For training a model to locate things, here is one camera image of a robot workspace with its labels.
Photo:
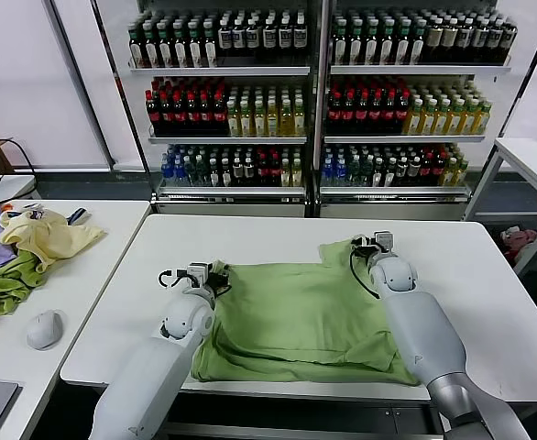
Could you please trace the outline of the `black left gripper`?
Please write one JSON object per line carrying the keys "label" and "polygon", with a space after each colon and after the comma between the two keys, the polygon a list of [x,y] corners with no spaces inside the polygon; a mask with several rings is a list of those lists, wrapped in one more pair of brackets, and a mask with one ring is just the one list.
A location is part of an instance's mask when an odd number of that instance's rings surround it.
{"label": "black left gripper", "polygon": [[214,297],[219,297],[231,290],[229,276],[230,266],[227,263],[217,260],[208,264],[206,285],[213,292]]}

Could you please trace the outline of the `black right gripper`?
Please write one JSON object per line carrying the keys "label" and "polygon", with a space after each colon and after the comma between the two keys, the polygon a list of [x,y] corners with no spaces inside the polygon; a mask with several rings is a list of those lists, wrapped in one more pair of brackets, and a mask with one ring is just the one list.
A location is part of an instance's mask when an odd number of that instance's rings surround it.
{"label": "black right gripper", "polygon": [[357,235],[350,241],[350,258],[369,261],[377,254],[376,240],[372,236]]}

